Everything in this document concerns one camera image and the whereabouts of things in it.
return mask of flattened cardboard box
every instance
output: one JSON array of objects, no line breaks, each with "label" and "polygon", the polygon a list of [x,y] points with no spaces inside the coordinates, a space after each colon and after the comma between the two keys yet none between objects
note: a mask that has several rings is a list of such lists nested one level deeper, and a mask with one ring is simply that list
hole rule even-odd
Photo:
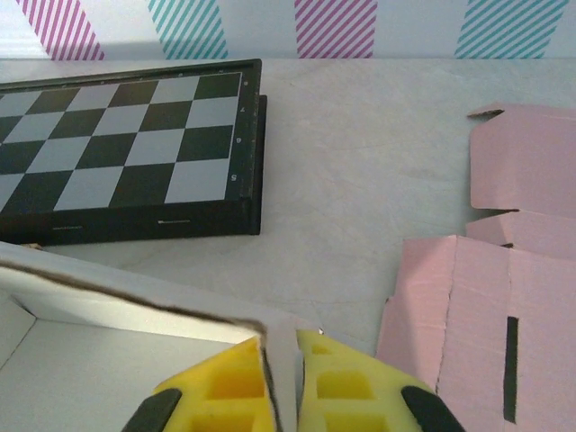
[{"label": "flattened cardboard box", "polygon": [[0,243],[0,430],[121,430],[160,376],[256,337],[271,415],[279,430],[294,431],[302,381],[296,329],[319,326]]},{"label": "flattened cardboard box", "polygon": [[466,225],[466,237],[493,245],[576,260],[576,219],[511,211]]},{"label": "flattened cardboard box", "polygon": [[377,357],[435,388],[469,432],[576,430],[575,286],[570,260],[409,240]]},{"label": "flattened cardboard box", "polygon": [[470,135],[472,207],[576,218],[576,110],[493,103]]}]

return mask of pink cardboard box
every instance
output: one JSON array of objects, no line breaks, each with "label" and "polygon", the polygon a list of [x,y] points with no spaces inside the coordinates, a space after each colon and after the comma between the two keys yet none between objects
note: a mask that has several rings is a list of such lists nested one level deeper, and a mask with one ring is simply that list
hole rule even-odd
[{"label": "pink cardboard box", "polygon": [[472,207],[576,218],[576,110],[494,103],[470,136]]},{"label": "pink cardboard box", "polygon": [[572,218],[511,211],[468,223],[466,236],[548,257],[576,260],[576,219]]},{"label": "pink cardboard box", "polygon": [[576,430],[576,266],[463,238],[406,241],[377,357],[469,432]]}]

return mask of gray table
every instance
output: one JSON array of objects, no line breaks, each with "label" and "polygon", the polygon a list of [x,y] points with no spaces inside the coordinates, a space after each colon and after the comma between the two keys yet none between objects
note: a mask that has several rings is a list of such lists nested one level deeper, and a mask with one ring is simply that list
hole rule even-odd
[{"label": "gray table", "polygon": [[[167,62],[0,62],[0,80]],[[373,352],[406,238],[464,232],[466,113],[494,101],[576,107],[576,60],[267,60],[259,237],[51,252],[319,319]]]}]

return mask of chessboard frame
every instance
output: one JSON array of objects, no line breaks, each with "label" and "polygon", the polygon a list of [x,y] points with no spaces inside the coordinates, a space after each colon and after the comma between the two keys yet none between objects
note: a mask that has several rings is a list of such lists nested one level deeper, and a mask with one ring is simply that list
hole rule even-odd
[{"label": "chessboard frame", "polygon": [[0,84],[0,93],[241,73],[224,200],[0,215],[0,241],[41,245],[260,233],[266,96],[262,61],[249,59]]}]

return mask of pink diagonal stripe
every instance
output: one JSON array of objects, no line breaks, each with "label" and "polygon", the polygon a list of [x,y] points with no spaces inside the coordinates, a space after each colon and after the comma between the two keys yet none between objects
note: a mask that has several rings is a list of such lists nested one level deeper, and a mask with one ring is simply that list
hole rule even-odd
[{"label": "pink diagonal stripe", "polygon": [[298,8],[298,6],[296,6],[296,20],[298,20],[302,16],[302,13],[308,8],[308,6],[310,6],[310,3],[312,3],[313,1],[314,0],[306,0],[304,6],[301,7],[300,9]]},{"label": "pink diagonal stripe", "polygon": [[16,0],[16,3],[52,59],[104,58],[80,0]]},{"label": "pink diagonal stripe", "polygon": [[[344,0],[343,2],[341,2],[341,3],[337,6],[337,10],[339,10],[339,9],[346,3],[346,1],[347,1],[347,0]],[[330,29],[340,22],[340,20],[342,19],[342,15],[343,15],[343,14],[341,14],[336,20],[334,20],[334,22],[333,22],[318,38],[316,38],[316,40],[315,40],[314,43],[312,44],[313,46],[315,46],[315,45],[317,45],[318,43],[320,43],[320,42],[322,41],[322,39],[324,38],[324,36],[326,36],[326,34],[330,31]],[[328,23],[328,21],[330,21],[330,19],[331,19],[333,16],[334,16],[334,13],[329,14],[329,15],[324,19],[324,21],[323,21],[320,25],[318,25],[318,27],[316,27],[316,30],[313,31],[313,32],[308,36],[308,38],[306,38],[306,40],[304,40],[304,41],[300,44],[299,49],[302,50],[302,49],[308,44],[308,42],[310,42],[310,41],[314,38],[314,36],[316,36],[316,34],[318,34],[318,32],[319,32],[322,28],[324,28],[324,27],[326,26],[326,24]]]},{"label": "pink diagonal stripe", "polygon": [[74,33],[74,39],[72,40],[72,46],[70,47],[70,52],[68,53],[68,59],[72,59],[72,54],[74,54],[74,50],[76,50],[76,57],[74,60],[78,60],[78,52],[80,52],[81,48],[77,46],[78,38],[80,37],[80,32],[82,31],[82,26],[84,25],[84,19],[86,18],[86,14],[82,12],[80,14],[80,21],[78,22],[78,26],[76,27],[76,33]]},{"label": "pink diagonal stripe", "polygon": [[48,11],[46,12],[46,19],[44,20],[44,24],[42,25],[42,35],[40,36],[40,43],[44,46],[46,42],[46,33],[48,32],[48,28],[50,27],[50,17],[52,16],[52,6],[54,2],[48,1]]},{"label": "pink diagonal stripe", "polygon": [[343,55],[342,58],[343,59],[349,59],[350,57],[353,57],[353,54],[356,50],[358,50],[363,43],[365,43],[368,39],[372,38],[374,36],[374,29],[371,29],[361,40],[358,41],[358,43],[352,47],[350,49],[350,51]]},{"label": "pink diagonal stripe", "polygon": [[[346,0],[344,0],[343,2],[340,2],[334,8],[334,10],[331,13],[325,13],[326,16],[324,17],[322,22],[316,26],[316,29],[314,29],[314,31],[311,34],[308,35],[308,38],[306,38],[306,40],[301,43],[301,46],[305,46],[312,38],[314,38],[314,36],[316,36],[318,34],[318,32],[320,30],[322,30],[324,28],[324,26],[326,26],[328,21],[330,21],[330,19],[338,12],[338,9],[340,9],[344,5],[345,2],[346,2]],[[301,37],[304,36],[304,32],[306,32],[306,31],[303,31],[301,33]]]},{"label": "pink diagonal stripe", "polygon": [[[365,7],[371,2],[372,0],[366,0],[364,2],[364,4],[361,4],[360,7],[358,8],[358,10],[356,11],[357,14],[360,14]],[[354,4],[351,4],[343,13],[342,15],[340,15],[340,18],[338,18],[338,23],[342,20],[342,17],[344,17],[349,11],[350,9],[354,7]],[[334,39],[346,28],[347,25],[349,25],[354,19],[356,18],[356,15],[350,15],[344,22],[342,22],[342,24],[336,29],[334,30],[334,32],[332,33],[332,37],[331,38],[327,38],[324,43],[322,44],[321,47],[319,47],[316,52],[314,52],[311,57],[314,59],[316,58],[330,43],[332,43],[334,41]]]},{"label": "pink diagonal stripe", "polygon": [[363,47],[362,49],[360,49],[360,50],[355,54],[354,58],[355,58],[355,59],[360,59],[360,58],[366,53],[367,50],[369,50],[369,49],[372,48],[372,46],[373,46],[373,43],[369,40],[369,41],[364,45],[364,47]]},{"label": "pink diagonal stripe", "polygon": [[318,12],[318,14],[312,18],[310,20],[310,23],[308,24],[308,27],[306,27],[304,30],[301,31],[300,34],[296,35],[296,41],[299,41],[301,38],[303,38],[306,33],[308,33],[310,31],[310,29],[312,27],[314,27],[314,24],[317,23],[318,21],[320,21],[320,19],[322,18],[323,15],[326,15],[326,11],[336,2],[336,0],[329,0],[328,3],[326,4],[326,6],[324,6],[324,9],[322,9],[320,12]]},{"label": "pink diagonal stripe", "polygon": [[84,53],[84,58],[83,60],[88,60],[88,53],[90,52],[90,50],[92,49],[92,44],[94,43],[94,37],[95,35],[92,33],[90,35],[90,41],[88,42],[88,44],[86,45],[86,52]]},{"label": "pink diagonal stripe", "polygon": [[308,13],[306,14],[306,16],[304,16],[300,22],[296,23],[296,31],[298,31],[307,21],[308,19],[311,17],[311,15],[313,15],[316,10],[320,7],[320,1],[316,0],[316,4],[308,11]]},{"label": "pink diagonal stripe", "polygon": [[76,2],[76,4],[74,5],[74,11],[72,11],[72,17],[70,18],[70,25],[68,26],[68,31],[66,33],[66,38],[64,39],[64,42],[62,42],[62,50],[60,52],[60,58],[58,60],[63,60],[64,56],[66,54],[66,51],[68,51],[68,55],[67,55],[67,60],[70,60],[70,52],[71,49],[70,48],[70,38],[72,37],[72,31],[74,28],[74,24],[77,22],[77,16],[78,16],[78,10],[80,9],[80,3]]},{"label": "pink diagonal stripe", "polygon": [[58,50],[64,51],[66,47],[63,44],[62,36],[64,35],[64,27],[68,24],[68,31],[69,26],[74,24],[73,21],[68,22],[68,14],[70,13],[70,6],[72,5],[72,1],[68,0],[66,2],[66,9],[64,10],[64,17],[62,18],[62,22],[60,23],[60,30],[58,31],[58,37],[56,38],[56,46],[54,47],[54,52],[52,53],[52,59],[55,60],[58,56]]},{"label": "pink diagonal stripe", "polygon": [[[366,17],[368,17],[368,16],[372,13],[372,11],[375,11],[375,10],[376,10],[376,5],[374,4],[370,9],[368,9],[368,11],[366,11],[366,13],[365,13],[359,20],[357,20],[356,22],[354,22],[353,25],[350,25],[349,28],[348,28],[348,30],[346,30],[346,32],[345,32],[338,40],[336,40],[336,41],[332,44],[332,46],[330,46],[330,48],[328,48],[328,50],[327,50],[326,52],[327,52],[327,53],[330,53],[330,52],[332,52],[333,50],[335,50],[336,47],[337,47],[338,45],[340,45],[340,43],[342,43],[343,41],[345,41],[346,38],[350,35],[350,33],[352,33],[352,32],[356,29],[356,27],[357,27],[358,25],[360,25],[360,23],[361,23],[364,19],[366,19]],[[336,58],[337,56],[327,55],[327,56],[325,56],[325,57]]]},{"label": "pink diagonal stripe", "polygon": [[56,28],[58,24],[64,25],[63,22],[60,21],[60,14],[62,12],[62,2],[63,0],[58,0],[58,5],[56,6],[56,13],[54,14],[54,21],[52,21],[52,28],[50,29],[50,38],[48,39],[48,46],[46,47],[46,51],[49,54],[52,54],[52,42],[54,41],[54,36],[56,35]]},{"label": "pink diagonal stripe", "polygon": [[80,44],[78,45],[78,53],[76,54],[76,60],[80,59],[80,54],[82,54],[82,50],[86,50],[86,38],[88,37],[88,33],[90,32],[90,22],[86,22],[84,25],[84,33],[82,34],[82,39],[80,40]]},{"label": "pink diagonal stripe", "polygon": [[96,60],[96,55],[98,54],[99,50],[100,50],[100,44],[96,43],[96,46],[94,47],[94,54],[92,54],[92,58],[90,58],[91,60]]},{"label": "pink diagonal stripe", "polygon": [[374,17],[372,20],[370,20],[369,22],[367,22],[364,27],[362,27],[362,29],[360,29],[359,31],[357,31],[353,37],[350,38],[350,40],[348,42],[346,42],[344,44],[344,46],[342,48],[340,48],[340,50],[334,55],[334,59],[340,59],[341,54],[350,46],[350,44],[352,42],[354,42],[356,39],[358,39],[358,37],[365,32],[365,30],[370,27],[371,25],[373,25],[376,22],[376,17]]},{"label": "pink diagonal stripe", "polygon": [[46,2],[40,2],[40,10],[38,11],[38,18],[36,19],[36,27],[34,27],[34,32],[40,35],[40,25],[42,22],[42,16],[44,15],[44,5]]},{"label": "pink diagonal stripe", "polygon": [[32,0],[32,4],[30,6],[30,16],[28,17],[28,23],[32,25],[34,20],[34,13],[36,12],[36,0]]},{"label": "pink diagonal stripe", "polygon": [[309,0],[304,4],[305,1],[294,0],[296,44],[301,59],[349,58],[371,52],[377,0]]}]

